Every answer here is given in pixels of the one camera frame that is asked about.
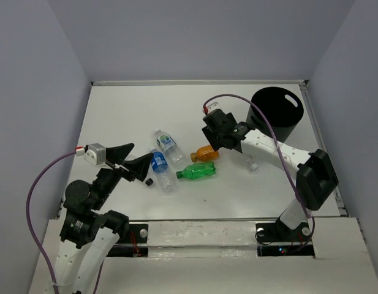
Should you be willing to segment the clear bottle black cap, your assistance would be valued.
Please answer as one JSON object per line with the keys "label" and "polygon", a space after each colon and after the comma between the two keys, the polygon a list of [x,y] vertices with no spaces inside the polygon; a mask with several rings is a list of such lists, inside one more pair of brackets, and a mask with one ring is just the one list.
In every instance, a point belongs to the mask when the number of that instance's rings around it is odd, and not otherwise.
{"label": "clear bottle black cap", "polygon": [[145,184],[150,187],[154,184],[154,181],[152,178],[148,178],[146,181],[145,181]]}

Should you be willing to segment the clear bottle green white label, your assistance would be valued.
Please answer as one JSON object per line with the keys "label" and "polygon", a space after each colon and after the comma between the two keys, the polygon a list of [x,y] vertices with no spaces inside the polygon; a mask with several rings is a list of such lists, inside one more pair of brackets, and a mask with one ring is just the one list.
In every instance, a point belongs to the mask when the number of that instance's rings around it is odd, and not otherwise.
{"label": "clear bottle green white label", "polygon": [[156,136],[156,143],[158,147],[161,149],[162,153],[169,160],[169,162],[176,169],[184,168],[186,164],[186,156],[171,135],[161,131],[160,129],[156,130],[154,135]]}

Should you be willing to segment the clear bottle white cap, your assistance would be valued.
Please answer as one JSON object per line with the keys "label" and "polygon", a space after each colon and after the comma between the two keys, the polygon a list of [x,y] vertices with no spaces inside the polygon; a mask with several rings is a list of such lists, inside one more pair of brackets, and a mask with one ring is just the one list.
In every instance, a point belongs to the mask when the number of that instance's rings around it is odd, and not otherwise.
{"label": "clear bottle white cap", "polygon": [[238,163],[243,168],[249,170],[250,172],[256,171],[258,168],[257,163],[255,162],[254,158],[248,154],[239,153],[238,154]]}

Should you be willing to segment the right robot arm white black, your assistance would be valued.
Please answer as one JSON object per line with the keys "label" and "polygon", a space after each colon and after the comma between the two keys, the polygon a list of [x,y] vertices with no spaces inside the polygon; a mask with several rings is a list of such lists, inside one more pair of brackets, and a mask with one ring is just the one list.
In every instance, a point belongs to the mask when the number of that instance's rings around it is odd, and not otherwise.
{"label": "right robot arm white black", "polygon": [[202,131],[213,149],[232,149],[265,161],[284,171],[292,185],[295,198],[275,222],[257,229],[258,242],[292,242],[303,235],[312,212],[322,207],[339,183],[329,155],[321,149],[309,152],[283,144],[245,122],[237,122],[220,108],[204,112],[206,126]]}

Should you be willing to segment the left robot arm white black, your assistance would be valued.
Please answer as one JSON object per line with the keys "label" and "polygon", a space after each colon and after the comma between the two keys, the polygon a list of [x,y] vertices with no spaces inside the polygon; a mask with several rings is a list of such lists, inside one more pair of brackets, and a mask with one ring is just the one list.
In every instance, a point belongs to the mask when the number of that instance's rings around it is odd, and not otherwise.
{"label": "left robot arm white black", "polygon": [[66,216],[59,234],[54,275],[45,293],[87,293],[109,251],[127,238],[126,215],[98,211],[121,179],[143,182],[147,178],[153,155],[127,160],[133,148],[133,143],[112,148],[93,143],[76,148],[76,156],[82,156],[99,172],[91,183],[78,179],[66,188]]}

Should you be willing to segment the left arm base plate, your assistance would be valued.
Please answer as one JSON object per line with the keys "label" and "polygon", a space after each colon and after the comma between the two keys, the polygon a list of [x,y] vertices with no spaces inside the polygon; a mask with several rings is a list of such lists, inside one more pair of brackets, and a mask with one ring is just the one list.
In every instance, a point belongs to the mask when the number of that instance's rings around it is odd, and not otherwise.
{"label": "left arm base plate", "polygon": [[127,235],[120,238],[110,249],[107,257],[145,258],[148,256],[149,225],[144,222],[132,222]]}

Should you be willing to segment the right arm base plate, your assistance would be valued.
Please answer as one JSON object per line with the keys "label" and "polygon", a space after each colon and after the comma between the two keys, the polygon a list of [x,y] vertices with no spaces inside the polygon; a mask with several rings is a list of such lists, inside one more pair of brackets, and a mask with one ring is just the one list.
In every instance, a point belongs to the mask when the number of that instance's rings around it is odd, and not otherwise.
{"label": "right arm base plate", "polygon": [[307,222],[302,222],[296,229],[288,227],[278,230],[275,222],[255,224],[255,240],[258,257],[315,257],[310,239],[311,229]]}

